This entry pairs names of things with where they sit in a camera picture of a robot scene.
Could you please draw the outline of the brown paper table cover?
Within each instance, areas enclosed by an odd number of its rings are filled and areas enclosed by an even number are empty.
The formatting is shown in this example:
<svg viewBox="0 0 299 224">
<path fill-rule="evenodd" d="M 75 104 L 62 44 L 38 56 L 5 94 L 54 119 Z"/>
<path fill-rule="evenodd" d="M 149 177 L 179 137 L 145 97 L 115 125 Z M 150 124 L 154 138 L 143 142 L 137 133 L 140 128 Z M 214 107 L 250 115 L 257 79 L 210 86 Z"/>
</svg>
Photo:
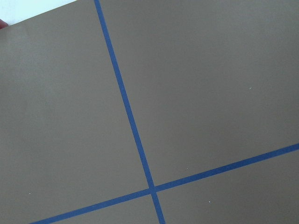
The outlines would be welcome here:
<svg viewBox="0 0 299 224">
<path fill-rule="evenodd" d="M 298 1 L 77 0 L 3 28 L 0 221 L 298 223 Z"/>
</svg>

